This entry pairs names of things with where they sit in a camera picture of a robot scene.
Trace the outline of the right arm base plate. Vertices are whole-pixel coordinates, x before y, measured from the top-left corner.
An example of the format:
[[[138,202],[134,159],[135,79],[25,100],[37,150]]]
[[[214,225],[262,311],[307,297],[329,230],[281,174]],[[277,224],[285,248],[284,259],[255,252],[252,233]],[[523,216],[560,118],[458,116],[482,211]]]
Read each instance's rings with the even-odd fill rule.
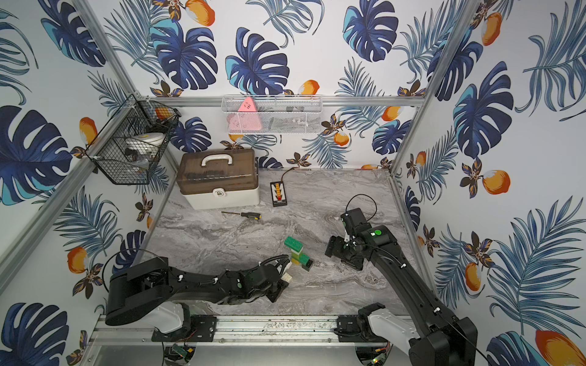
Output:
[[[360,315],[339,316],[333,333],[341,343],[387,343],[387,339],[375,335],[368,319]]]

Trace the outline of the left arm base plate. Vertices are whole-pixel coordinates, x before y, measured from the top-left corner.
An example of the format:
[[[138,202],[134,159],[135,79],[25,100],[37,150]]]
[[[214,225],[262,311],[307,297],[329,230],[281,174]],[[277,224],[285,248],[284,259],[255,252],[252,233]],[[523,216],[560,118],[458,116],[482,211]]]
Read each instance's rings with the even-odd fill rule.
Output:
[[[155,343],[211,343],[216,333],[218,318],[210,315],[191,315],[176,331],[162,333],[155,330],[151,341]]]

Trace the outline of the cream lego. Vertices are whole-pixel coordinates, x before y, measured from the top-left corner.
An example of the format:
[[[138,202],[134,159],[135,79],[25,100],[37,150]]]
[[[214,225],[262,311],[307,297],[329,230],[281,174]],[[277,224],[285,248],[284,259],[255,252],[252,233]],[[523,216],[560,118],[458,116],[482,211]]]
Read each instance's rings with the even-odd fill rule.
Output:
[[[281,277],[281,279],[282,279],[283,281],[285,281],[285,282],[288,282],[288,283],[290,283],[290,282],[292,281],[292,277],[291,277],[291,275],[290,275],[290,274],[288,274],[288,273],[285,273],[285,274],[284,274],[284,275]]]

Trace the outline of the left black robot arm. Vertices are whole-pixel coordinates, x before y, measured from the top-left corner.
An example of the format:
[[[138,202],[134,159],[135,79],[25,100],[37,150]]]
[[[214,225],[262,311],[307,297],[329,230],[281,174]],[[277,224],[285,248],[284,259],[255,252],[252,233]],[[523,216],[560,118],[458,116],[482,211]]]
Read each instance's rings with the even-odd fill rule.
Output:
[[[182,300],[240,305],[261,297],[275,303],[288,287],[287,255],[250,269],[219,275],[195,274],[169,265],[165,257],[149,259],[111,276],[105,324],[123,326],[148,319],[163,334],[186,329],[189,307]]]

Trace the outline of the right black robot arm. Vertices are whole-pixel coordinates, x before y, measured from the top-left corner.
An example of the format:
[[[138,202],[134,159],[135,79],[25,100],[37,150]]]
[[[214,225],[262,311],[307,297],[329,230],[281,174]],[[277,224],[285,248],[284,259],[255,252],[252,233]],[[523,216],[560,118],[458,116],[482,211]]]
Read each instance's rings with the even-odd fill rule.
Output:
[[[404,352],[412,365],[473,365],[478,330],[470,318],[459,318],[434,294],[405,257],[389,228],[373,226],[359,208],[346,207],[340,216],[346,236],[331,236],[326,256],[357,271],[370,262],[392,286],[410,320],[396,316],[381,303],[339,317],[334,333],[342,342],[386,341]]]

